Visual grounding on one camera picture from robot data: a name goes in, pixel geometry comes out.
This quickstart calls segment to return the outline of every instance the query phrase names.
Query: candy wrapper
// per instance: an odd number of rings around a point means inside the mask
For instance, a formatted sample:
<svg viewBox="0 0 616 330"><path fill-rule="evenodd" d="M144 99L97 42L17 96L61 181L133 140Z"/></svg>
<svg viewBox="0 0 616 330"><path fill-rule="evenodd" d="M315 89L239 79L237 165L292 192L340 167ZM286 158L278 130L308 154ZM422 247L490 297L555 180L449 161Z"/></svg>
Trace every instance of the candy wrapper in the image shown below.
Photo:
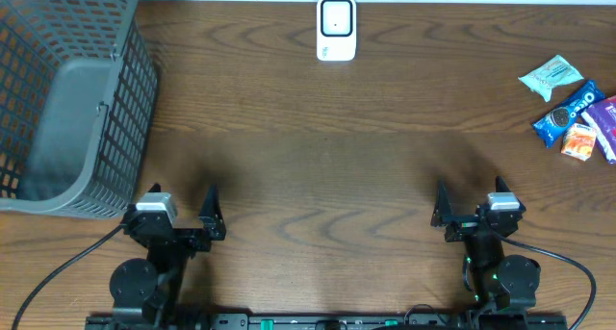
<svg viewBox="0 0 616 330"><path fill-rule="evenodd" d="M532 70L527 76L519 78L530 90L543 97L546 102L552 97L552 89L558 86L569 85L582 80L579 71L570 65L564 58L556 55L549 62Z"/></svg>
<svg viewBox="0 0 616 330"><path fill-rule="evenodd" d="M616 95L591 105L581 117L597 131L597 141L610 164L616 164Z"/></svg>
<svg viewBox="0 0 616 330"><path fill-rule="evenodd" d="M532 127L539 138L546 142L546 147L550 148L569 127L576 123L579 113L604 99L605 94L597 89L595 82L588 80L581 89L538 120Z"/></svg>
<svg viewBox="0 0 616 330"><path fill-rule="evenodd" d="M593 153L596 138L597 132L595 129L583 124L574 123L567 131L567 135L565 135L560 152L586 161Z"/></svg>

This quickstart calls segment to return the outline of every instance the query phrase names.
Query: wooden table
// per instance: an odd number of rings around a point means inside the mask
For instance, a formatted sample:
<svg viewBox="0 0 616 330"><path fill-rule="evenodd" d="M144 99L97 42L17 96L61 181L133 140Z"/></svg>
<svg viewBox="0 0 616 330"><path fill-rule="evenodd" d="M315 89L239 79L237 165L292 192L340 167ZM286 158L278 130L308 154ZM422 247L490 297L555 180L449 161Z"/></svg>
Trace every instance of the wooden table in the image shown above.
<svg viewBox="0 0 616 330"><path fill-rule="evenodd" d="M548 150L530 127L551 103L520 83L555 54L616 93L616 7L359 6L354 61L321 63L314 4L143 2L163 69L138 196L160 182L178 226L220 185L227 240L190 262L182 300L254 313L461 309L463 244L429 226L444 178L469 213L502 175L528 207L513 238L589 266L583 329L616 322L616 178ZM0 216L0 328L52 269L114 226ZM542 266L535 311L572 323L589 293L574 267ZM144 249L118 235L50 283L23 329L80 329L109 312L108 282Z"/></svg>

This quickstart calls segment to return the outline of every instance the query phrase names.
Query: plastic basket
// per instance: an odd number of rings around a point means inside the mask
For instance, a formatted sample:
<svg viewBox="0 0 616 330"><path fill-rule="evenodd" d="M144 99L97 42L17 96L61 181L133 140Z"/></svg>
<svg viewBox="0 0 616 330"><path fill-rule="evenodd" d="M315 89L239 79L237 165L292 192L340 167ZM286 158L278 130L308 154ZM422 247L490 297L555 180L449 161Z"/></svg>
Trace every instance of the plastic basket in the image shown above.
<svg viewBox="0 0 616 330"><path fill-rule="evenodd" d="M121 213L158 85L138 0L0 3L0 210Z"/></svg>

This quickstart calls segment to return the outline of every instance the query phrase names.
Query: black square outline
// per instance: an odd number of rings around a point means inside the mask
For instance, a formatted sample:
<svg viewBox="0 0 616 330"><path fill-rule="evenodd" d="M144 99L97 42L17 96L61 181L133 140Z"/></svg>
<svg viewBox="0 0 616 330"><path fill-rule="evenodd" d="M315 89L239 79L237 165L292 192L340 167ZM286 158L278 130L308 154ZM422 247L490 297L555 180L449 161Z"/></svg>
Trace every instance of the black square outline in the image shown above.
<svg viewBox="0 0 616 330"><path fill-rule="evenodd" d="M347 2L348 3L348 7L350 9L349 13L350 13L350 29L348 30L348 34L345 35L328 35L325 33L324 29L323 29L323 7L325 5L325 3L327 2ZM321 34L325 37L330 37L330 38L336 38L336 37L348 37L351 34L353 34L353 4L351 3L350 0L323 0L321 1Z"/></svg>

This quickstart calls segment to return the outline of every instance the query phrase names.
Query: white device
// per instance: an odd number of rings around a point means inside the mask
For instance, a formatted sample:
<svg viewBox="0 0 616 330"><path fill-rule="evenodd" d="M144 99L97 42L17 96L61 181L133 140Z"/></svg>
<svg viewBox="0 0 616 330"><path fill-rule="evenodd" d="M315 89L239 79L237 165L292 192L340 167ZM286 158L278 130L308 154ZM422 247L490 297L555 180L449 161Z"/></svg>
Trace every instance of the white device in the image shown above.
<svg viewBox="0 0 616 330"><path fill-rule="evenodd" d="M357 9L354 0L317 3L317 58L350 61L357 48Z"/></svg>

